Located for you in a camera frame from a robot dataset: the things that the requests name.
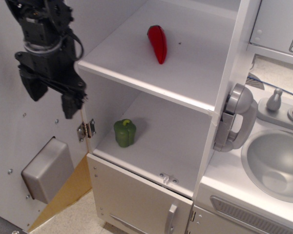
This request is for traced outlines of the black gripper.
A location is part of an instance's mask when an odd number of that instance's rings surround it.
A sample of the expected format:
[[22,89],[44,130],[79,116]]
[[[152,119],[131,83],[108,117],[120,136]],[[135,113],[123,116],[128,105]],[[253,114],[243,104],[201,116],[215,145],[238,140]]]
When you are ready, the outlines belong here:
[[76,36],[63,36],[47,44],[28,38],[23,43],[25,51],[15,53],[15,59],[28,94],[38,101],[48,88],[61,93],[64,116],[72,119],[86,96],[86,84],[74,69],[84,53],[81,41]]

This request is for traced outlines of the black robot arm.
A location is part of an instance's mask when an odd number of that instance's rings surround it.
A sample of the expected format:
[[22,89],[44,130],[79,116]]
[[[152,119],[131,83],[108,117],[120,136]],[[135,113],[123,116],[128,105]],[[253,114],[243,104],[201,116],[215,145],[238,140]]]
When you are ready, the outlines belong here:
[[74,63],[84,55],[76,53],[82,44],[69,24],[72,8],[62,0],[8,0],[6,4],[23,32],[25,51],[15,53],[24,87],[34,101],[49,88],[61,93],[66,119],[83,106],[86,83]]

